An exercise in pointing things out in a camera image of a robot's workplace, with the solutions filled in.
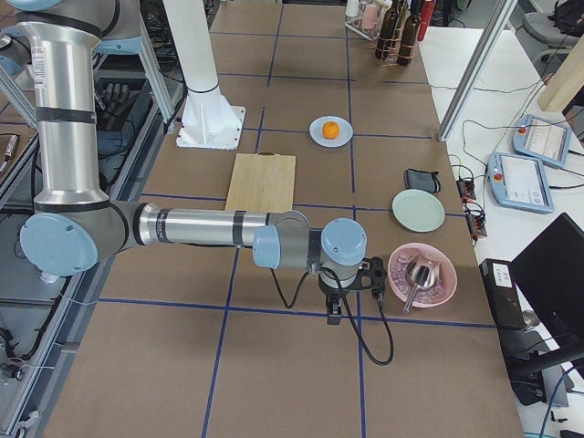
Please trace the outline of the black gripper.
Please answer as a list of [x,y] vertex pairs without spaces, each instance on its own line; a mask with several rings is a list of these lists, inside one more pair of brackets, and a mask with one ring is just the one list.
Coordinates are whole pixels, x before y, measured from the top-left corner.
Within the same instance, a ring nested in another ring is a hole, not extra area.
[[334,272],[320,272],[318,286],[326,297],[327,324],[339,325],[342,319],[341,299],[349,293],[349,289]]

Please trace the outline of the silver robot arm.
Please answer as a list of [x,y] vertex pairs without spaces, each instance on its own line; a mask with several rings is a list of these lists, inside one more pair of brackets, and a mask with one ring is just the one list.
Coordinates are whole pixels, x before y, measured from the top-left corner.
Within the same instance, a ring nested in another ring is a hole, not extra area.
[[328,320],[349,312],[370,262],[363,227],[340,218],[313,228],[305,215],[162,209],[116,202],[100,188],[93,55],[101,44],[140,45],[136,1],[16,1],[36,94],[43,188],[20,232],[27,259],[74,276],[103,259],[156,243],[249,248],[256,265],[317,275]]

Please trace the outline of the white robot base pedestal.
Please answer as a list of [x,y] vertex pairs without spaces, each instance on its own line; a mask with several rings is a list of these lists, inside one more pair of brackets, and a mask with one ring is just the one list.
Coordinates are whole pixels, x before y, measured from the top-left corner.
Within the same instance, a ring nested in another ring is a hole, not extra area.
[[230,105],[220,90],[203,2],[169,0],[163,5],[188,92],[176,144],[235,150],[245,108]]

